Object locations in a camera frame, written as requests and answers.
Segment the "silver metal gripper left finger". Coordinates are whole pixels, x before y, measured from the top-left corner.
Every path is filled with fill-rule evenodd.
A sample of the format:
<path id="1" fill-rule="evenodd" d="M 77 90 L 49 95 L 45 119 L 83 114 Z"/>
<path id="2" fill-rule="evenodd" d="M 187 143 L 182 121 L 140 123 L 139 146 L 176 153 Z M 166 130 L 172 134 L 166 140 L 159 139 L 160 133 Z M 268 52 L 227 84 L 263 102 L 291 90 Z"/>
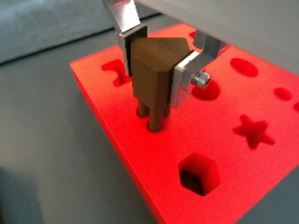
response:
<path id="1" fill-rule="evenodd" d="M 131 72 L 131 42 L 147 37 L 147 26 L 142 24 L 133 0 L 101 0 L 116 29 L 116 40 L 123 50 L 127 76 Z"/>

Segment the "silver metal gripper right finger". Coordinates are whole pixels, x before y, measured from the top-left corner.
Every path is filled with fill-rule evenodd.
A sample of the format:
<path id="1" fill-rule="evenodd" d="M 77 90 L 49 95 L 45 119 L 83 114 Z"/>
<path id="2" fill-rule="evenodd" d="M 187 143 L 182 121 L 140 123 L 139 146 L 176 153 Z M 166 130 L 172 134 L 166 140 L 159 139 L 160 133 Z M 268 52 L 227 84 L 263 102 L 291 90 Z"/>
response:
<path id="1" fill-rule="evenodd" d="M 211 83 L 211 75 L 204 71 L 206 66 L 227 49 L 226 42 L 218 40 L 202 31 L 195 32 L 194 46 L 202 52 L 191 50 L 172 70 L 172 90 L 170 106 L 178 109 L 188 100 L 192 86 L 206 88 Z"/>

